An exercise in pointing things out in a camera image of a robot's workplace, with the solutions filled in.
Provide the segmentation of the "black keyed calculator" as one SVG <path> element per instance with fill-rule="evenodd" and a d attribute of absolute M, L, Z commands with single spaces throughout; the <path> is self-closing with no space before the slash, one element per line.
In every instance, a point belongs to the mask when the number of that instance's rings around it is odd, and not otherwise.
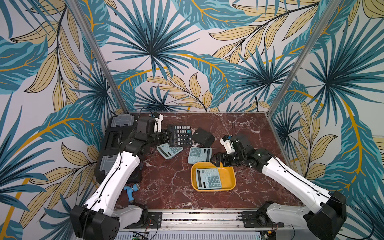
<path fill-rule="evenodd" d="M 187 125 L 168 125 L 168 136 L 170 147 L 191 147 L 192 128 Z"/>

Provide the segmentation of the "yellow plastic tray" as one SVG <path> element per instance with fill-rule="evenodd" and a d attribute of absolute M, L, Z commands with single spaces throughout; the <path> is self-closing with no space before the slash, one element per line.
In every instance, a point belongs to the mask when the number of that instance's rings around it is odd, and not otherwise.
<path fill-rule="evenodd" d="M 220 173 L 220 178 L 222 182 L 222 188 L 218 190 L 199 190 L 197 187 L 197 179 L 196 179 L 196 169 L 211 169 L 217 168 Z M 192 165 L 191 169 L 191 181 L 193 188 L 198 192 L 226 192 L 231 191 L 236 186 L 236 177 L 233 167 L 215 167 L 212 163 L 209 162 L 201 162 Z"/>

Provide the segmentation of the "large teal calculator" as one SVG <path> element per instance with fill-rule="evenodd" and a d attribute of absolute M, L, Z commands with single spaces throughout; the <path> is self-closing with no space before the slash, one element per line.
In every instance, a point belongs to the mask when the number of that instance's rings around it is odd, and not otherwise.
<path fill-rule="evenodd" d="M 199 190 L 218 190 L 222 188 L 220 173 L 217 168 L 196 169 L 196 179 Z"/>

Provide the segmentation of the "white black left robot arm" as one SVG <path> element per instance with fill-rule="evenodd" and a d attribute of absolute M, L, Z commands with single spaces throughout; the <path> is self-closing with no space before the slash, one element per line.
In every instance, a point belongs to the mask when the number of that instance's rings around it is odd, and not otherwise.
<path fill-rule="evenodd" d="M 74 206 L 70 212 L 77 238 L 113 240 L 120 230 L 144 221 L 147 216 L 144 205 L 133 203 L 118 211 L 115 205 L 129 177 L 139 166 L 140 157 L 146 155 L 151 147 L 165 142 L 162 121 L 161 114 L 139 117 L 135 129 L 119 144 L 117 159 L 96 192 L 82 206 Z"/>

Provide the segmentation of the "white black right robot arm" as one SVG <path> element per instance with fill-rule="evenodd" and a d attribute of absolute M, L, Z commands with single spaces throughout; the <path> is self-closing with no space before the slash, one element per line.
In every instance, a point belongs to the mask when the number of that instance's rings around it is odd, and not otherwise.
<path fill-rule="evenodd" d="M 347 199 L 339 191 L 333 193 L 310 182 L 266 149 L 254 148 L 244 135 L 224 136 L 220 140 L 223 153 L 212 155 L 217 167 L 249 167 L 275 180 L 295 195 L 303 209 L 265 204 L 267 218 L 276 223 L 306 227 L 320 240 L 333 240 L 347 219 Z"/>

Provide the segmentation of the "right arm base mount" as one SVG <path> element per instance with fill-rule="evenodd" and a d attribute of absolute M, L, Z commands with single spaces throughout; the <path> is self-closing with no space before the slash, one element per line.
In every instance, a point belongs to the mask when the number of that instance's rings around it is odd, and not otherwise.
<path fill-rule="evenodd" d="M 237 217 L 245 228 L 270 228 L 272 230 L 283 228 L 284 223 L 273 222 L 266 213 L 262 212 L 241 212 Z"/>

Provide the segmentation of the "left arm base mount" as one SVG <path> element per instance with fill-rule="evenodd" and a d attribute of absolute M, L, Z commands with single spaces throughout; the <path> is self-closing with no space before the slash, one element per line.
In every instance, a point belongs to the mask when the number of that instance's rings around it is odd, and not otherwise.
<path fill-rule="evenodd" d="M 139 222 L 127 226 L 126 229 L 158 229 L 162 226 L 162 218 L 162 212 L 148 212 Z"/>

